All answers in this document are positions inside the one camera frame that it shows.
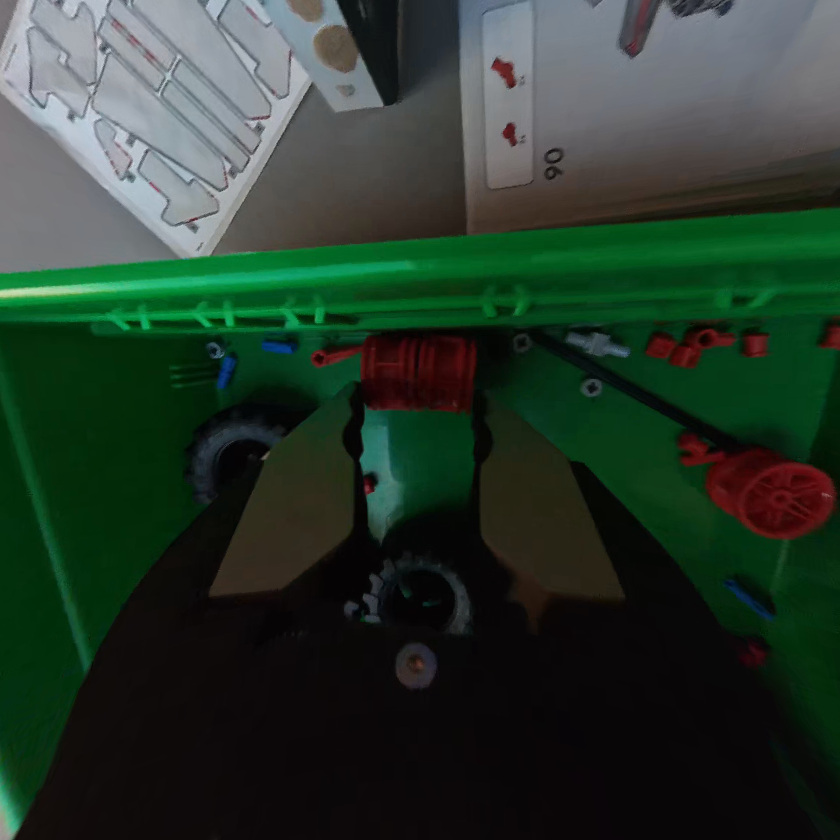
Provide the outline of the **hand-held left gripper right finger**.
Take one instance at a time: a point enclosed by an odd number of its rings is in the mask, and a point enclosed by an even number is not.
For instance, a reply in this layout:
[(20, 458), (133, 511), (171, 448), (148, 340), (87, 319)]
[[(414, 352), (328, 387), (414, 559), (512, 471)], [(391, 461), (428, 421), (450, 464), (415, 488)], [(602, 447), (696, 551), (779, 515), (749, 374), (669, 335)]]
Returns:
[(474, 500), (479, 536), (509, 601), (624, 601), (566, 455), (499, 398), (479, 394)]

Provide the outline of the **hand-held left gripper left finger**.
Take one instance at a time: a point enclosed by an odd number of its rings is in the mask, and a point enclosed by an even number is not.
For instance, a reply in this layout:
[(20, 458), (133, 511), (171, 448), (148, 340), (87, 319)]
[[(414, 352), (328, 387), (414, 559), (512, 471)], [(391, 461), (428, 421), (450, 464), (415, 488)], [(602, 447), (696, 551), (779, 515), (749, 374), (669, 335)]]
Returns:
[(209, 590), (278, 594), (366, 530), (364, 402), (352, 382), (270, 450)]

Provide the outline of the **red lego wheel hub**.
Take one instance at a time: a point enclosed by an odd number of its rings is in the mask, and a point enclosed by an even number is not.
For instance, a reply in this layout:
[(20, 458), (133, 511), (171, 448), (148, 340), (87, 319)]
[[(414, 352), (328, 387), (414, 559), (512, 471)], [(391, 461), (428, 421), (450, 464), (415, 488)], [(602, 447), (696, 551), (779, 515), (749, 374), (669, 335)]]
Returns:
[(417, 409), (417, 364), (421, 339), (372, 335), (362, 344), (360, 383), (364, 404), (372, 411)]
[(837, 502), (832, 478), (767, 448), (751, 448), (709, 467), (710, 500), (751, 532), (794, 540), (827, 523)]
[(423, 410), (468, 414), (474, 401), (478, 349), (474, 339), (432, 334), (419, 346), (416, 401)]

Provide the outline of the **green plastic bin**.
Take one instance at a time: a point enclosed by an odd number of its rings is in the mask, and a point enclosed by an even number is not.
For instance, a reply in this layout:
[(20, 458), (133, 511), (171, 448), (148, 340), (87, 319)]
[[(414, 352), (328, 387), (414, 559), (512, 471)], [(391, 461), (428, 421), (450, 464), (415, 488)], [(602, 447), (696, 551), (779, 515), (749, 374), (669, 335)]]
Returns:
[[(838, 838), (830, 321), (837, 209), (2, 275), (2, 831)], [(652, 332), (702, 325), (738, 339), (693, 370), (645, 355)], [(714, 464), (680, 463), (686, 430), (515, 353), (529, 330), (608, 333), (631, 355), (586, 355), (825, 472), (833, 515), (799, 539), (751, 532), (707, 495)], [(741, 355), (748, 330), (768, 357)], [(278, 594), (211, 597), (269, 454), (203, 506), (193, 433), (246, 403), (293, 431), (361, 388), (361, 354), (319, 369), (312, 352), (383, 334), (475, 340), (470, 413), (364, 404), (366, 530)], [(225, 391), (209, 341), (238, 357)], [(570, 460), (624, 601), (507, 599), (477, 524), (479, 394)], [(404, 553), (457, 572), (470, 634), (344, 617)], [(766, 666), (740, 664), (740, 637)]]

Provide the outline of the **black lego tyre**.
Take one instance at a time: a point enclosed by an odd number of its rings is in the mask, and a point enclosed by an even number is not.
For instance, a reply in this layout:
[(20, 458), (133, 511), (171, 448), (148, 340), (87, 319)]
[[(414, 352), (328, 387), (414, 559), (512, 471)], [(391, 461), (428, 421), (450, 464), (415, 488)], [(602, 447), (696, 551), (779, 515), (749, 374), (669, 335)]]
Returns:
[(268, 405), (239, 404), (211, 416), (185, 450), (184, 478), (194, 500), (203, 506), (212, 503), (292, 427), (279, 408)]
[(365, 625), (459, 636), (471, 633), (474, 608), (450, 566), (430, 555), (404, 553), (370, 574), (367, 590), (344, 604), (343, 615)]

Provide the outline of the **long black lego axle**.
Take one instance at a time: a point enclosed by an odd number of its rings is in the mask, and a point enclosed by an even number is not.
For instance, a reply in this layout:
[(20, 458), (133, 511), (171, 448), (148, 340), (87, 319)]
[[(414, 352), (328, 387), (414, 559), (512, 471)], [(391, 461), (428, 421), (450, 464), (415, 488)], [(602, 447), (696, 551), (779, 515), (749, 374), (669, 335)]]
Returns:
[(645, 406), (649, 410), (667, 418), (687, 432), (698, 435), (714, 447), (726, 452), (739, 452), (747, 449), (747, 444), (740, 439), (688, 414), (683, 409), (667, 402), (658, 395), (627, 380), (618, 373), (597, 363), (591, 356), (580, 352), (569, 344), (561, 342), (542, 330), (529, 330), (523, 334), (531, 344), (549, 352), (552, 356), (571, 364), (579, 371), (602, 381), (620, 393)]

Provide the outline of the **red angled lego piece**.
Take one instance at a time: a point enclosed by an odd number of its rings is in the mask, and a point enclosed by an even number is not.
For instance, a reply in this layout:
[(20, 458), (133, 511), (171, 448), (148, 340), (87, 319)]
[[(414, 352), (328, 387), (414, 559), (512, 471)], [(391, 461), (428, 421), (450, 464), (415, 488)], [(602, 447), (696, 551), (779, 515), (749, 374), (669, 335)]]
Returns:
[(679, 461), (683, 466), (705, 466), (716, 464), (724, 460), (728, 453), (715, 447), (702, 436), (692, 432), (684, 432), (677, 439)]

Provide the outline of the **grey lego connector pin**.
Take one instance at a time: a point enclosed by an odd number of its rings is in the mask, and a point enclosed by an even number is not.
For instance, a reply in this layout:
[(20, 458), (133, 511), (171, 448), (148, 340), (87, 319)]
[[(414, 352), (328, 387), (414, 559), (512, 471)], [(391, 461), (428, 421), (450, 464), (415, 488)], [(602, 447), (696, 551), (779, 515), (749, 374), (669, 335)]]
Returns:
[(570, 331), (565, 335), (564, 341), (577, 350), (596, 358), (625, 359), (632, 352), (629, 347), (613, 341), (612, 337), (604, 332)]

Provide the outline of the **lego instruction booklet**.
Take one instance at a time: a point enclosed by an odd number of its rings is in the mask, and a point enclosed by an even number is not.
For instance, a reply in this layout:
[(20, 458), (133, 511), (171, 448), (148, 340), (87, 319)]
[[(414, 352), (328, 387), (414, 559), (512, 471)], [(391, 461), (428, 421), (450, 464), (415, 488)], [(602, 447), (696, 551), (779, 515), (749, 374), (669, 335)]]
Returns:
[(467, 232), (838, 193), (839, 2), (459, 2)]

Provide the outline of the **lego sticker sheet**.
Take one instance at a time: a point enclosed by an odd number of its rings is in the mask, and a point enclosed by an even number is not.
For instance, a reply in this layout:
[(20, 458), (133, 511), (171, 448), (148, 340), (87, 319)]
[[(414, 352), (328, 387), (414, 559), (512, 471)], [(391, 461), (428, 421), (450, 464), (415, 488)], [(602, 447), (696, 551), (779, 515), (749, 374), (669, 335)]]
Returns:
[(2, 93), (176, 255), (209, 256), (311, 81), (259, 2), (16, 2)]

